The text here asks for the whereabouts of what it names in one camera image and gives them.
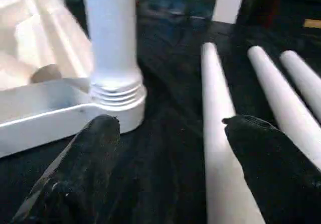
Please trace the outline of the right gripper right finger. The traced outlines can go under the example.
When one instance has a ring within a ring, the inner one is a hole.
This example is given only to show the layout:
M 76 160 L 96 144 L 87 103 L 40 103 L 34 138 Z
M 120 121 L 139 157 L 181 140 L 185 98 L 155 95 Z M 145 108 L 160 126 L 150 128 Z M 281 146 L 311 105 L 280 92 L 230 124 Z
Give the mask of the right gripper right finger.
M 262 119 L 222 120 L 233 153 L 266 223 L 320 223 L 320 169 Z

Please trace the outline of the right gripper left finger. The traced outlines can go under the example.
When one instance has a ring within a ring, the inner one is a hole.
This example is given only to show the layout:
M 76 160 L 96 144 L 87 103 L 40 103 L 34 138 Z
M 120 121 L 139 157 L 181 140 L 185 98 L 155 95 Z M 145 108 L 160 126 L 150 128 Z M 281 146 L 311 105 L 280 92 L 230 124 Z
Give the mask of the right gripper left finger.
M 12 223 L 97 223 L 119 155 L 120 124 L 91 120 L 35 182 Z

